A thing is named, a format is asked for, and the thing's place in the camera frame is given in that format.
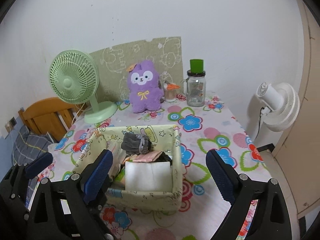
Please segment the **glass jar green lid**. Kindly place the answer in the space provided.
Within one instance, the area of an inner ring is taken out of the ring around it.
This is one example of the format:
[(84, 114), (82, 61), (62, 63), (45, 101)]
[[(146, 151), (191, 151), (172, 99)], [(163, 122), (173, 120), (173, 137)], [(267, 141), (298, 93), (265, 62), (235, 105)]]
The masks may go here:
[(191, 59), (187, 78), (181, 81), (181, 94), (185, 96), (187, 105), (204, 106), (206, 94), (206, 72), (202, 59)]

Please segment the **grey knitted gloves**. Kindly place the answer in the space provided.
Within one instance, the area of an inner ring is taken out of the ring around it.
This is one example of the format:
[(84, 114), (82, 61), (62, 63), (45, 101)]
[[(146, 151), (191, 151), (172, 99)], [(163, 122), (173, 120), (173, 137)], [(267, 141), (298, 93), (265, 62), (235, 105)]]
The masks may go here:
[(151, 151), (151, 141), (147, 135), (126, 133), (121, 143), (121, 149), (128, 155), (147, 154)]

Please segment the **black plastic bag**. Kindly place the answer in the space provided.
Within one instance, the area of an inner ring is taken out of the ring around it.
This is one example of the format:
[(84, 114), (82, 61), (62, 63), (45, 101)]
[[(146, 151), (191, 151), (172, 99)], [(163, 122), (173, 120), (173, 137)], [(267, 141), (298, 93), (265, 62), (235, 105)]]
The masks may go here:
[(172, 159), (166, 153), (162, 152), (161, 155), (155, 160), (155, 162), (169, 162), (172, 165)]

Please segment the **floral tablecloth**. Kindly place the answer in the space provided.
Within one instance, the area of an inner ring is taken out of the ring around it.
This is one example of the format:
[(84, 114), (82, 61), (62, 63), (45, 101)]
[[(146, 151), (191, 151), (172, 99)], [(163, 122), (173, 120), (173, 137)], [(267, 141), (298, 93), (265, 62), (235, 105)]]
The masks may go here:
[(132, 112), (128, 101), (117, 103), (115, 115), (99, 127), (120, 126), (123, 132), (142, 126), (152, 141), (163, 137), (155, 125), (174, 125), (180, 130), (183, 168), (182, 204), (177, 211), (145, 211), (105, 205), (100, 213), (117, 239), (210, 239), (220, 226), (229, 204), (223, 200), (207, 167), (205, 155), (216, 150), (238, 173), (253, 180), (270, 179), (257, 148), (218, 96), (203, 107), (189, 107), (185, 97), (163, 103), (155, 112)]

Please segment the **beige door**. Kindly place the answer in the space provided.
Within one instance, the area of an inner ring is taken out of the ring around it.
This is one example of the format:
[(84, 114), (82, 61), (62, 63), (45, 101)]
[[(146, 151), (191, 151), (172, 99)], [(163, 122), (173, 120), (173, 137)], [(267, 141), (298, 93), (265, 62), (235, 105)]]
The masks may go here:
[(303, 25), (304, 59), (300, 111), (272, 155), (287, 180), (298, 218), (319, 207), (319, 25), (303, 0), (297, 0)]

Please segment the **grey plaid pillow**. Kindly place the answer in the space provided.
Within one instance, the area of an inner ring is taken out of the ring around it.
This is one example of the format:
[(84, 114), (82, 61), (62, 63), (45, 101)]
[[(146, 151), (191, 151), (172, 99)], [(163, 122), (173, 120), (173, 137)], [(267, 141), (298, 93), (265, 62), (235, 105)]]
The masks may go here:
[(54, 141), (49, 134), (37, 135), (23, 125), (13, 144), (11, 162), (13, 165), (29, 164), (48, 151)]

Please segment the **white standing fan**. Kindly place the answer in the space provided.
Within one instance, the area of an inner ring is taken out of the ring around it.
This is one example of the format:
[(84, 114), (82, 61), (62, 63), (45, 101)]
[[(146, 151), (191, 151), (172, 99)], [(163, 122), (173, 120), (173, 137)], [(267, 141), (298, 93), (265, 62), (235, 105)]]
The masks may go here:
[(263, 82), (255, 96), (264, 104), (261, 113), (263, 123), (272, 132), (282, 132), (295, 122), (300, 110), (300, 99), (289, 83)]

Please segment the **cotton swab container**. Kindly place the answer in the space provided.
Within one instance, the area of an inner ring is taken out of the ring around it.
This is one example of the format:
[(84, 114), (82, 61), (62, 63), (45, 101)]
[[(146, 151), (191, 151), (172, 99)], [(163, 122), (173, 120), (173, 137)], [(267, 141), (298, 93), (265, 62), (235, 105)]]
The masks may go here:
[(180, 91), (180, 86), (175, 83), (170, 83), (169, 81), (164, 81), (164, 100), (166, 102), (175, 102), (177, 99), (177, 94)]

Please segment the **pink packet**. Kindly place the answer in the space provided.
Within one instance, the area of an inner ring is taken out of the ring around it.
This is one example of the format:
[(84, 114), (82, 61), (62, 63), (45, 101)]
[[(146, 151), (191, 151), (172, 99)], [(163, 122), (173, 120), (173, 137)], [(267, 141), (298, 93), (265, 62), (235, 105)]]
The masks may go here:
[(161, 155), (162, 151), (152, 151), (147, 154), (140, 154), (135, 159), (133, 159), (133, 162), (135, 163), (150, 163), (156, 161)]

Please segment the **green desk fan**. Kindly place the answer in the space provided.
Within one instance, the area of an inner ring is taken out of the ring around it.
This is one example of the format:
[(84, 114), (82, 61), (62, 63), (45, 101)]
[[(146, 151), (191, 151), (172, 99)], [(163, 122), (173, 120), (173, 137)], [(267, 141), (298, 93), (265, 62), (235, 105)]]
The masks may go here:
[(96, 124), (110, 118), (117, 111), (114, 102), (98, 102), (95, 94), (99, 86), (99, 73), (91, 55), (78, 50), (59, 53), (49, 68), (52, 90), (64, 102), (80, 105), (89, 102), (84, 121)]

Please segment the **yellow cartoon storage box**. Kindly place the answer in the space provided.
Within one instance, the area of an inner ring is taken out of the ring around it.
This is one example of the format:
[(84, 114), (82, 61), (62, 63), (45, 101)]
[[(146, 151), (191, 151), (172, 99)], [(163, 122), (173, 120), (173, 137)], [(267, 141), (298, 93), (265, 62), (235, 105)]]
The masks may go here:
[(119, 148), (124, 135), (144, 134), (153, 151), (170, 157), (166, 162), (126, 162), (125, 187), (111, 185), (106, 191), (107, 203), (155, 211), (176, 211), (182, 202), (182, 160), (180, 129), (176, 125), (148, 125), (97, 128), (76, 162), (74, 173), (81, 173), (94, 163), (104, 149)]

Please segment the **white tissue pack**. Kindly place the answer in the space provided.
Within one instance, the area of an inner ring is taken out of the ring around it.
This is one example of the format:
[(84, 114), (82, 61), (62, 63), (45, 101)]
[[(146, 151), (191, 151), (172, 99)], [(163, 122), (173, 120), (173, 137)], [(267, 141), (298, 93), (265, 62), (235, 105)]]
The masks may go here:
[(145, 192), (171, 192), (172, 169), (169, 162), (126, 162), (125, 190)]

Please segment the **wooden bed headboard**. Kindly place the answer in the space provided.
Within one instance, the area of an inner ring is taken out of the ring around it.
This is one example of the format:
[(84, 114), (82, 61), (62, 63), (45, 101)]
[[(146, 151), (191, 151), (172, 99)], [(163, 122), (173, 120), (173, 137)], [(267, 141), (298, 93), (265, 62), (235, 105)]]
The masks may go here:
[(18, 114), (23, 124), (36, 135), (49, 133), (60, 141), (86, 108), (86, 103), (73, 105), (52, 97), (37, 101), (25, 110), (20, 109)]

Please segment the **purple plush toy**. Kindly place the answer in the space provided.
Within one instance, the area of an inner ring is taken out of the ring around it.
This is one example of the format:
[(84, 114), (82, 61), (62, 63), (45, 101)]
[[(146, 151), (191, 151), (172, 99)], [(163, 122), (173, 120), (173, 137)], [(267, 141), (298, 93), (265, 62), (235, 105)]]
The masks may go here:
[(159, 110), (164, 92), (159, 86), (159, 73), (153, 62), (144, 60), (127, 67), (126, 71), (129, 101), (133, 113)]

